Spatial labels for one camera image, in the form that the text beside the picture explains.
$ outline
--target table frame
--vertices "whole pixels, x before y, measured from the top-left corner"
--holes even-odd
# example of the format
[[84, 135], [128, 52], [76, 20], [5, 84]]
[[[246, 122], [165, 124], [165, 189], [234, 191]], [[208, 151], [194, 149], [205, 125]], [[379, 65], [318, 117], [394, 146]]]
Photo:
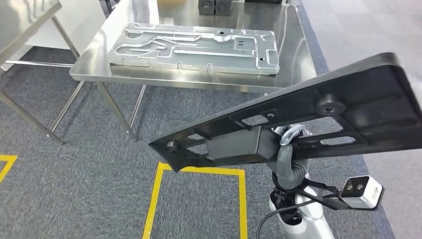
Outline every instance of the table frame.
[[[79, 53], [76, 50], [75, 46], [73, 45], [72, 41], [70, 40], [67, 33], [64, 31], [63, 26], [57, 20], [56, 16], [51, 18], [53, 20], [54, 25], [56, 26], [57, 30], [62, 35], [63, 39], [65, 40], [66, 44], [69, 46], [72, 54], [75, 56], [76, 59], [79, 58]], [[33, 65], [33, 66], [52, 66], [52, 67], [64, 67], [64, 68], [72, 68], [73, 64], [60, 64], [60, 63], [48, 63], [48, 62], [31, 62], [31, 61], [5, 61], [6, 63], [11, 64], [21, 64], [21, 65]], [[57, 126], [62, 121], [63, 117], [69, 110], [70, 105], [75, 100], [76, 96], [81, 91], [82, 87], [84, 86], [85, 81], [81, 81], [76, 89], [73, 91], [72, 95], [65, 103], [64, 107], [60, 111], [59, 115], [55, 119], [53, 125], [48, 129], [42, 123], [40, 123], [34, 116], [28, 113], [23, 107], [17, 104], [10, 96], [8, 96], [4, 91], [0, 90], [0, 100], [10, 106], [13, 110], [15, 110], [18, 114], [20, 114], [24, 119], [34, 125], [40, 132], [47, 135], [48, 138], [51, 138], [58, 144], [64, 144], [64, 140], [59, 138], [54, 131], [56, 130]]]

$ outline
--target aluminum plate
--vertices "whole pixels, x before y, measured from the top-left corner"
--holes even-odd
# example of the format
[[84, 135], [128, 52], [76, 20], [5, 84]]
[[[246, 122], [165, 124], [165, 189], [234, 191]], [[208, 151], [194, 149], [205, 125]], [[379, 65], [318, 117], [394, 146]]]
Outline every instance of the aluminum plate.
[[108, 54], [111, 64], [252, 75], [280, 70], [272, 31], [130, 22]]

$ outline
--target stainless steel table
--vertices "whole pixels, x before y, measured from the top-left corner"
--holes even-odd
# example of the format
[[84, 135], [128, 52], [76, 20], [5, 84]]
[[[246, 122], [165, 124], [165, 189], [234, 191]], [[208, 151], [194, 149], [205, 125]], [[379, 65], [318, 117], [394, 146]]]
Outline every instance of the stainless steel table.
[[[24, 64], [34, 66], [53, 66], [71, 68], [71, 64], [8, 61], [25, 42], [49, 19], [52, 19], [60, 34], [68, 44], [76, 58], [79, 57], [69, 36], [64, 31], [54, 14], [61, 8], [58, 0], [2, 0], [0, 1], [0, 65], [3, 63]], [[58, 124], [69, 109], [71, 103], [79, 93], [84, 82], [80, 82], [57, 116], [50, 129], [43, 126], [37, 119], [19, 106], [4, 91], [0, 89], [0, 100], [12, 107], [17, 113], [37, 127], [42, 133], [62, 144], [63, 140], [54, 134]]]
[[[272, 76], [209, 74], [110, 65], [106, 56], [128, 22], [272, 30], [280, 54], [280, 73]], [[76, 61], [70, 74], [77, 81], [97, 83], [107, 103], [133, 139], [136, 136], [131, 126], [145, 85], [271, 93], [316, 76], [294, 5], [235, 1], [231, 16], [205, 16], [198, 13], [198, 0], [121, 0]], [[129, 123], [108, 92], [105, 82], [144, 85]]]

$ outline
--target gray carpet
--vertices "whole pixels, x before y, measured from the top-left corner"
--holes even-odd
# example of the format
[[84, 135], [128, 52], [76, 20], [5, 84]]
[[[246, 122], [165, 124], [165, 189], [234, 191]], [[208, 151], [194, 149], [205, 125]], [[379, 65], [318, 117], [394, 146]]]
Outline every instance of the gray carpet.
[[[318, 73], [323, 56], [307, 22], [302, 24]], [[65, 50], [34, 48], [26, 60], [72, 63]], [[46, 125], [51, 125], [76, 87], [67, 69], [14, 66], [0, 87]], [[108, 84], [129, 117], [139, 86]], [[218, 113], [260, 95], [225, 91], [147, 87], [135, 122], [138, 142], [125, 135], [95, 86], [86, 85], [57, 129], [67, 141], [58, 146], [0, 104], [0, 154], [18, 159], [0, 184], [0, 238], [134, 238], [142, 236], [159, 156], [152, 137]], [[334, 130], [329, 120], [307, 123], [309, 130]], [[247, 165], [248, 237], [268, 209], [273, 189], [265, 165]], [[361, 174], [361, 156], [312, 161], [311, 178], [342, 185]], [[152, 239], [239, 238], [238, 184], [234, 176], [196, 173], [163, 175]], [[338, 239], [394, 238], [384, 211], [325, 209]], [[283, 238], [270, 219], [263, 238]]]

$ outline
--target yellow taped rectangle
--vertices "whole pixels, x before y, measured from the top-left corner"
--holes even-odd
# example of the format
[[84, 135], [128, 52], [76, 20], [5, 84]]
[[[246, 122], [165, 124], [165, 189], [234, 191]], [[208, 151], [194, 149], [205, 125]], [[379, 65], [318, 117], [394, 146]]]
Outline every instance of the yellow taped rectangle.
[[[163, 178], [164, 170], [172, 170], [166, 163], [158, 163], [157, 173], [155, 175], [154, 185], [152, 187], [151, 202], [148, 209], [148, 214], [145, 220], [145, 228], [142, 234], [142, 239], [150, 239], [152, 225], [154, 223], [155, 210], [157, 208], [158, 194], [160, 192], [161, 181]], [[186, 167], [181, 172], [189, 173], [210, 173], [220, 175], [232, 175], [239, 177], [239, 218], [240, 218], [240, 239], [248, 238], [248, 225], [246, 214], [246, 180], [245, 171], [235, 168], [196, 168]]]

